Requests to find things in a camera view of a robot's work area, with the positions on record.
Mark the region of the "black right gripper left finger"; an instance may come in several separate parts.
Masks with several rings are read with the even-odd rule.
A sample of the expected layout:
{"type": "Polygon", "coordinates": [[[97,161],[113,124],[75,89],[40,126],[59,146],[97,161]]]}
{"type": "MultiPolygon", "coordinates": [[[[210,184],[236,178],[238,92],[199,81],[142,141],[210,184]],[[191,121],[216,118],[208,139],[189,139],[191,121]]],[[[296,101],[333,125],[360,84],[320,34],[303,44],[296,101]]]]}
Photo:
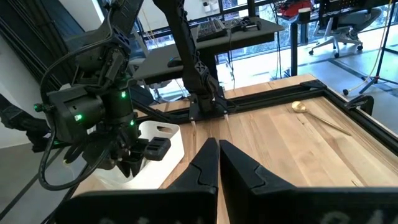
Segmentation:
{"type": "Polygon", "coordinates": [[[63,202],[56,224],[216,224],[219,145],[208,138],[166,189],[87,192],[63,202]]]}

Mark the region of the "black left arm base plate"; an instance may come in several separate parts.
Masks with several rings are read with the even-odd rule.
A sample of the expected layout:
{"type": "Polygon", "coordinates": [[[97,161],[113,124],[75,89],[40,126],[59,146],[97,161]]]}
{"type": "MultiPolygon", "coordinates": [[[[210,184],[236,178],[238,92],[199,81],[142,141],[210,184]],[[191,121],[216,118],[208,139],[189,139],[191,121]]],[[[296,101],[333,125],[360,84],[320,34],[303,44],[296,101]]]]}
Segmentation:
{"type": "Polygon", "coordinates": [[[199,98],[196,95],[190,97],[188,118],[191,122],[227,116],[230,113],[235,113],[238,108],[236,103],[225,98],[222,94],[217,94],[210,100],[210,109],[208,111],[201,109],[199,102],[199,98]]]}

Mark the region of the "black tripod stand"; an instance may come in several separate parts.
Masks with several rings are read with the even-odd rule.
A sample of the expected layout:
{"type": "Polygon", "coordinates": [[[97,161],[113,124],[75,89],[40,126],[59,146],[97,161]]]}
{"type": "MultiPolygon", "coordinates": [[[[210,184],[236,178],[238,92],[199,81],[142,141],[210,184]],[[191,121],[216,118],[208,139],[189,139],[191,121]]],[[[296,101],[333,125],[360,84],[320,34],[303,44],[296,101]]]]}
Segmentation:
{"type": "Polygon", "coordinates": [[[363,85],[365,85],[365,86],[359,91],[360,95],[365,93],[365,91],[368,90],[372,85],[378,84],[378,82],[380,80],[394,84],[394,85],[398,85],[398,82],[395,82],[392,80],[387,80],[385,78],[380,77],[382,61],[384,58],[385,51],[388,51],[388,52],[398,55],[398,51],[387,48],[387,40],[388,40],[390,27],[392,24],[392,16],[394,15],[394,11],[396,8],[396,2],[397,2],[397,0],[389,1],[389,5],[388,5],[389,12],[387,13],[387,19],[384,24],[383,35],[382,35],[381,43],[380,43],[379,50],[377,53],[377,57],[376,57],[376,63],[374,64],[374,68],[371,70],[371,73],[364,79],[363,85]]]}

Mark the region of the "black aluminium table frame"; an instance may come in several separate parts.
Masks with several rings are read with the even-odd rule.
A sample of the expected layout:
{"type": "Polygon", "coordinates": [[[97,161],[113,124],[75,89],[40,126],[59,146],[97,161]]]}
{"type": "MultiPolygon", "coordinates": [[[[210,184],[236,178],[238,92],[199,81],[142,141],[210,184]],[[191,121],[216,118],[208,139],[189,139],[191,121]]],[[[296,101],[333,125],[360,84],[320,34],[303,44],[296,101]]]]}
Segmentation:
{"type": "MultiPolygon", "coordinates": [[[[341,95],[332,92],[332,89],[327,87],[320,80],[312,80],[288,87],[239,96],[231,100],[238,106],[235,113],[242,113],[318,97],[326,98],[326,100],[347,115],[350,120],[354,121],[388,150],[398,156],[398,137],[395,134],[390,133],[386,128],[377,124],[370,115],[360,108],[355,108],[353,110],[345,108],[345,103],[348,101],[342,98],[341,95]]],[[[137,123],[142,123],[150,119],[172,124],[185,124],[191,122],[188,118],[190,106],[162,112],[158,109],[143,105],[135,99],[132,99],[132,105],[135,109],[145,114],[145,116],[136,119],[137,123]]]]}

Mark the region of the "black background table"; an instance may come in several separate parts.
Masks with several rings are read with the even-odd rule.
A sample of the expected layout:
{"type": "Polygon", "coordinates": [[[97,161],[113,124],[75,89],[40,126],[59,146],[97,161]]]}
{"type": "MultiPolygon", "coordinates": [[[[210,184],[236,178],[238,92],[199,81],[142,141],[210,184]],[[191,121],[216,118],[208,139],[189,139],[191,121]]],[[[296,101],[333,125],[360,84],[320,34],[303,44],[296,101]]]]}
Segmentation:
{"type": "Polygon", "coordinates": [[[313,12],[310,0],[285,0],[275,2],[276,15],[291,22],[290,49],[291,68],[290,74],[297,75],[298,69],[298,25],[308,24],[313,21],[324,21],[335,16],[342,16],[351,12],[372,9],[381,5],[389,5],[390,0],[317,0],[318,11],[313,12]]]}

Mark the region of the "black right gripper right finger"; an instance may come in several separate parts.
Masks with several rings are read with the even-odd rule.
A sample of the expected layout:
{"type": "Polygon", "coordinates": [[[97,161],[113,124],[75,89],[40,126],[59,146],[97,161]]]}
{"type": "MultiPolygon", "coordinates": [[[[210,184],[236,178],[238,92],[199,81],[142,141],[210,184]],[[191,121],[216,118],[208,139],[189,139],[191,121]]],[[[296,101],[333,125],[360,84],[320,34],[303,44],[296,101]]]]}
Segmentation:
{"type": "Polygon", "coordinates": [[[227,140],[220,172],[230,224],[398,224],[398,187],[296,187],[227,140]]]}

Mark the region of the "grey desk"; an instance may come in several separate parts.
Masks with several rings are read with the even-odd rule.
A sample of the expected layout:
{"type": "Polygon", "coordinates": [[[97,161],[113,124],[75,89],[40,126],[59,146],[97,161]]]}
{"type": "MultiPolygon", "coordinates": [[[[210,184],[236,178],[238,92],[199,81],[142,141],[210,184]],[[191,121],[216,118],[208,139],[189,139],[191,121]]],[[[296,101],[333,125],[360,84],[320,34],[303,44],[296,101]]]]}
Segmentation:
{"type": "MultiPolygon", "coordinates": [[[[215,56],[227,53],[230,50],[241,49],[252,45],[263,44],[274,41],[274,34],[284,30],[284,27],[276,23],[252,17],[252,21],[260,22],[261,29],[250,28],[245,31],[237,31],[217,39],[196,43],[200,53],[200,60],[209,68],[211,75],[218,78],[215,56]]],[[[135,80],[143,80],[145,84],[153,84],[181,78],[183,67],[168,67],[171,58],[178,57],[176,45],[167,45],[151,50],[147,58],[134,72],[135,80]]]]}

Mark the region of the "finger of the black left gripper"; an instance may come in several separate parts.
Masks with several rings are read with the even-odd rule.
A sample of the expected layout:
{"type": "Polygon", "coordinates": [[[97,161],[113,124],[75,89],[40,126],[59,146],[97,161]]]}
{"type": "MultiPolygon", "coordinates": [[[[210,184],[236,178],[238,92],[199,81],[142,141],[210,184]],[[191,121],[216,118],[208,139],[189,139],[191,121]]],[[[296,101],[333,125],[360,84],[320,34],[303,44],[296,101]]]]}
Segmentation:
{"type": "Polygon", "coordinates": [[[133,177],[135,177],[139,173],[143,160],[144,160],[144,156],[132,158],[131,174],[133,177]]]}
{"type": "Polygon", "coordinates": [[[128,178],[131,175],[131,165],[129,161],[118,161],[117,167],[123,173],[123,175],[128,178]]]}

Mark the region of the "white office chair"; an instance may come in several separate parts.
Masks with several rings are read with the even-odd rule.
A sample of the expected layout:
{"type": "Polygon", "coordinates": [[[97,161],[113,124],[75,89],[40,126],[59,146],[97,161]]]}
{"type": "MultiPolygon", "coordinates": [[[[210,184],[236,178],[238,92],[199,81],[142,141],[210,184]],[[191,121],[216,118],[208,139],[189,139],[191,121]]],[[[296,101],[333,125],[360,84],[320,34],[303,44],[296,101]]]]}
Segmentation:
{"type": "Polygon", "coordinates": [[[312,47],[308,54],[313,55],[314,49],[332,44],[335,50],[334,57],[338,58],[340,56],[339,43],[356,45],[357,50],[362,51],[363,42],[360,41],[358,34],[369,27],[381,14],[382,9],[374,7],[331,17],[323,25],[321,25],[321,21],[318,21],[313,35],[315,37],[323,37],[323,40],[318,41],[317,45],[312,47]]]}

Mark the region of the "white plastic bin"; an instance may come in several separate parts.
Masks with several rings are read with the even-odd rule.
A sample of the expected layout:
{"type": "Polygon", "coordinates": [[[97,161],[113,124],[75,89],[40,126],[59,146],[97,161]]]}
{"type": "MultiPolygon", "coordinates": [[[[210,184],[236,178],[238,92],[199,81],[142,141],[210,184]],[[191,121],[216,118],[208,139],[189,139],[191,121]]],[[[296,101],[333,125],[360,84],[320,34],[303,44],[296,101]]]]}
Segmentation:
{"type": "Polygon", "coordinates": [[[161,161],[144,159],[135,177],[126,178],[115,167],[112,170],[98,169],[93,173],[96,190],[158,189],[184,157],[180,127],[176,124],[145,121],[139,125],[142,137],[152,140],[166,138],[171,147],[161,161]]]}

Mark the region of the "black keyboard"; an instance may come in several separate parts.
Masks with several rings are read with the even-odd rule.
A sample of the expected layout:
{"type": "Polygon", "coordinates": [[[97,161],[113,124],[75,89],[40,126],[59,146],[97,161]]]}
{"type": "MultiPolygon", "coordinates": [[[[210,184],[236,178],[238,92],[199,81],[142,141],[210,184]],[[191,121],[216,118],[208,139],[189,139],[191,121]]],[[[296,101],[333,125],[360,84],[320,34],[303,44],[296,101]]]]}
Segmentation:
{"type": "Polygon", "coordinates": [[[197,42],[224,37],[227,33],[225,25],[219,19],[203,22],[197,26],[197,42]]]}

